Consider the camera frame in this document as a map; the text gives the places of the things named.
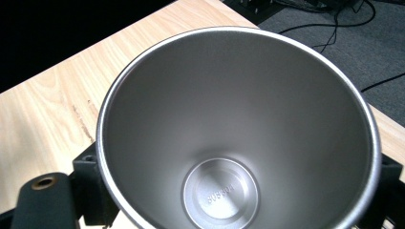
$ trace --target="stainless steel cup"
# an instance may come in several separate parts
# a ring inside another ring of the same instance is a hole
[[[373,115],[319,53],[247,28],[138,56],[102,105],[104,181],[142,228],[347,228],[380,169]]]

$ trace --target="black plastic mount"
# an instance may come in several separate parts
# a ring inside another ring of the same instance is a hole
[[[96,145],[74,161],[74,172],[46,174],[27,182],[20,190],[17,206],[0,215],[1,229],[79,228],[111,226],[118,208],[111,199],[98,169]],[[383,156],[381,177],[371,206],[356,223],[361,229],[384,228],[387,220],[395,229],[405,229],[405,184],[399,180],[402,165]]]
[[[15,209],[0,215],[0,228],[77,229],[81,217],[86,225],[111,226],[119,210],[98,170],[96,145],[79,155],[73,165],[69,176],[51,173],[27,182]]]

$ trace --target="round hole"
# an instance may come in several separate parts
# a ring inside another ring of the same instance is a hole
[[[95,161],[95,158],[93,156],[84,156],[83,160],[85,160],[85,161]]]
[[[34,190],[43,190],[53,186],[56,183],[56,177],[42,177],[32,184]]]

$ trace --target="dark floor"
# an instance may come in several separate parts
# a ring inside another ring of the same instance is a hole
[[[0,1],[0,93],[170,2]]]
[[[334,45],[322,52],[361,90],[375,82],[405,73],[405,6],[371,2],[376,15],[361,27],[338,28]],[[284,9],[268,18],[259,27],[279,32],[308,23],[333,24],[334,12],[309,13]],[[366,3],[355,13],[345,8],[338,17],[339,25],[364,22],[373,15]],[[334,28],[311,27],[284,33],[309,47],[326,44]],[[366,100],[381,112],[405,126],[405,77],[387,82],[363,93]]]

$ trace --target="black cable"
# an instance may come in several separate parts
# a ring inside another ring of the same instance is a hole
[[[363,4],[364,4],[364,0],[361,2],[360,6],[358,7],[357,10],[355,10],[354,7],[352,7],[353,12],[358,13],[360,11],[361,7],[363,7]]]
[[[320,51],[319,53],[322,53],[322,52],[325,50],[325,48],[326,48],[327,46],[334,45],[334,43],[336,43],[336,39],[337,39],[337,27],[339,26],[339,22],[338,22],[338,20],[337,20],[337,17],[338,17],[338,15],[339,15],[339,13],[342,11],[342,9],[343,9],[343,8],[341,8],[341,9],[334,15],[334,17],[333,17],[333,19],[334,19],[334,31],[333,31],[333,33],[331,34],[331,37],[329,38],[328,42],[327,42],[325,45],[312,46],[313,49],[314,49],[314,48],[317,48],[317,47],[324,47],[324,48],[322,49],[322,51]]]
[[[364,92],[366,92],[367,90],[369,90],[369,89],[371,89],[371,88],[375,88],[375,87],[378,86],[378,85],[381,85],[381,84],[390,82],[390,81],[392,81],[392,80],[398,79],[398,78],[400,78],[400,77],[402,77],[402,76],[404,76],[404,75],[405,75],[405,73],[401,73],[401,74],[399,74],[399,75],[390,77],[390,78],[388,78],[388,79],[381,80],[381,81],[379,81],[379,82],[376,82],[376,83],[370,85],[369,87],[366,87],[366,88],[362,89],[360,92],[364,93]]]
[[[375,18],[375,7],[374,5],[369,1],[369,0],[364,0],[364,2],[370,6],[370,8],[373,11],[372,16],[364,22],[358,23],[358,24],[349,24],[349,25],[338,25],[338,27],[342,27],[342,28],[347,28],[347,27],[358,27],[358,26],[363,26],[366,25],[367,23],[373,21],[373,19]],[[279,31],[279,34],[283,34],[286,33],[288,31],[293,31],[293,30],[297,30],[297,29],[302,29],[302,28],[306,28],[306,27],[334,27],[334,24],[307,24],[307,25],[302,25],[302,26],[297,26],[297,27],[292,27],[283,31]]]

